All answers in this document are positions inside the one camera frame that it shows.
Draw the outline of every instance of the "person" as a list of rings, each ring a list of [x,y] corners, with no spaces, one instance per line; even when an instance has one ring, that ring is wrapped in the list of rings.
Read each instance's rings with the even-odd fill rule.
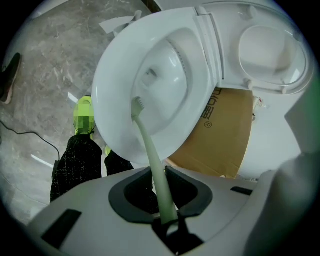
[[[14,83],[21,65],[21,54],[16,53],[8,67],[0,74],[0,101],[9,104],[12,100]]]
[[[52,173],[50,202],[56,200],[81,183],[102,178],[101,148],[93,141],[95,132],[94,109],[91,96],[82,97],[73,111],[75,135]],[[124,160],[107,148],[104,160],[107,176],[132,170],[129,161]]]

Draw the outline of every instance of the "black shoe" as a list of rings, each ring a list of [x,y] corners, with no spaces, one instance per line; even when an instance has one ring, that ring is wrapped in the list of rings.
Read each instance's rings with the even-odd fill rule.
[[[21,54],[16,53],[12,58],[9,66],[0,75],[0,101],[2,101],[4,104],[9,104],[12,100],[14,83],[17,78],[20,63]]]

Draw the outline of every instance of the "toilet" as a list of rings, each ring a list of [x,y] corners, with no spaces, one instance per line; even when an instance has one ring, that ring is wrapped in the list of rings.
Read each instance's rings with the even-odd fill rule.
[[[289,16],[272,2],[219,1],[154,13],[126,27],[95,72],[98,130],[122,158],[148,163],[131,101],[161,160],[188,138],[215,87],[286,95],[302,91],[313,53]]]

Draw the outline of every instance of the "gray floor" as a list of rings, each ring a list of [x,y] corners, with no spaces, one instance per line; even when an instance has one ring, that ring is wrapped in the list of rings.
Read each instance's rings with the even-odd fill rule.
[[[150,14],[140,0],[70,0],[27,21],[6,56],[8,63],[20,52],[22,63],[11,104],[0,105],[0,119],[18,132],[38,132],[62,155],[74,135],[75,103],[69,96],[91,94],[99,59],[114,38],[99,23],[133,16],[136,10],[142,16]],[[2,200],[17,220],[27,224],[50,202],[50,165],[58,154],[32,134],[16,135],[0,125],[0,135]],[[94,138],[103,149],[98,131]]]

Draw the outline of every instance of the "black tweed pants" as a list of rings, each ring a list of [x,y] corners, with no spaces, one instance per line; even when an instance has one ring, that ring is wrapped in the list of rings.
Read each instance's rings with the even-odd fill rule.
[[[90,135],[78,134],[68,141],[57,169],[52,175],[50,202],[75,186],[101,178],[101,148],[90,139]],[[132,170],[130,162],[113,151],[104,160],[107,175]]]

